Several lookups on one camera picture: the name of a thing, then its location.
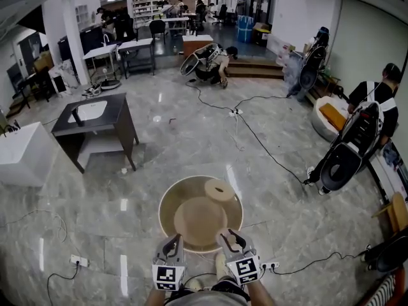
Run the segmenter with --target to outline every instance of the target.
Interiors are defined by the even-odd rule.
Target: white sink basin
[[[103,115],[105,111],[107,101],[100,101],[95,103],[89,103],[87,105],[81,105],[78,107],[78,116],[81,120],[92,120],[97,119]],[[73,116],[69,117],[69,123],[75,122]]]

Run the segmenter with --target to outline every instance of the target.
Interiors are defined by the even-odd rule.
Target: trash bin
[[[269,34],[270,34],[270,31],[267,29],[260,29],[260,28],[254,29],[255,43],[261,47],[265,47],[266,44],[268,43]]]
[[[238,16],[237,39],[239,42],[250,43],[254,19],[249,16]]]

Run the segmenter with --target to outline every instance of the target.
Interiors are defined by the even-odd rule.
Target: striped fabric
[[[385,306],[391,299],[395,288],[395,276],[389,275],[379,286],[367,306]]]

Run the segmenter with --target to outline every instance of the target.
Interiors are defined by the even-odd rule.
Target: marble floor
[[[48,305],[47,277],[54,272],[73,275],[69,257],[80,254],[89,259],[89,268],[81,268],[75,280],[51,279],[54,305],[143,305],[152,287],[151,259],[164,238],[157,219],[159,201],[173,183],[191,175],[231,183],[244,206],[242,231],[254,240],[261,260],[280,262],[281,272],[333,251],[357,254],[383,240],[379,221],[371,218],[380,195],[367,170],[341,191],[320,196],[268,157],[241,120],[237,126],[227,110],[200,103],[198,91],[185,82],[178,69],[170,68],[155,76],[123,78],[108,93],[127,93],[141,142],[133,152],[136,171],[122,153],[112,152],[93,155],[82,175],[59,150],[42,188],[0,184],[0,283],[12,303]],[[231,78],[226,90],[197,85],[204,101],[228,107],[254,95],[286,93],[277,80]],[[40,101],[17,119],[21,125],[41,121],[50,131],[52,120],[80,94],[77,90],[64,99]],[[309,105],[296,99],[253,99],[240,107],[270,152],[301,179],[328,149],[310,124]],[[65,242],[60,241],[60,220],[47,212],[3,226],[36,208],[65,220]],[[127,276],[121,270],[122,255]],[[213,272],[213,259],[213,254],[187,253],[187,276]],[[358,259],[332,257],[293,275],[267,272],[262,282],[278,306],[339,306],[354,305],[375,279]],[[203,280],[214,283],[214,277]]]

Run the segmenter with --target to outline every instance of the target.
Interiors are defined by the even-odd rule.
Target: wooden step
[[[283,72],[279,69],[265,68],[241,68],[228,66],[227,70],[230,77],[240,78],[274,78],[283,80]]]
[[[282,66],[279,66],[276,62],[268,59],[237,59],[230,61],[229,66],[234,68],[264,68],[282,70]]]

